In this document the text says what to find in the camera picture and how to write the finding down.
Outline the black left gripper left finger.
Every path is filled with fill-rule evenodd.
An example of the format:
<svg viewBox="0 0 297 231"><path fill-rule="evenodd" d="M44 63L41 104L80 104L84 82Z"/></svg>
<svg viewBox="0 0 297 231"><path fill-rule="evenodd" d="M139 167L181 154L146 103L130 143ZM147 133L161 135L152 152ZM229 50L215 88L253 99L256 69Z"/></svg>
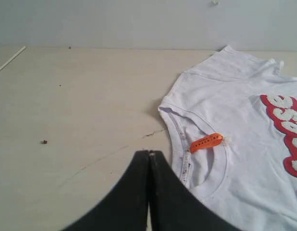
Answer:
<svg viewBox="0 0 297 231"><path fill-rule="evenodd" d="M65 231L145 231L148 216L149 152L135 152L112 190Z"/></svg>

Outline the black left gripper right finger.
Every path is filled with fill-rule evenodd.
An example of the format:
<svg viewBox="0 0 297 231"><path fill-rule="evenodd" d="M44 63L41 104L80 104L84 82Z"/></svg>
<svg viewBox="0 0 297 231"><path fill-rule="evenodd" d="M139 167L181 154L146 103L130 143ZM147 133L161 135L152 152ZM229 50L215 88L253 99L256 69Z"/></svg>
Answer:
<svg viewBox="0 0 297 231"><path fill-rule="evenodd" d="M148 204L153 231L236 231L182 184L161 151L149 151Z"/></svg>

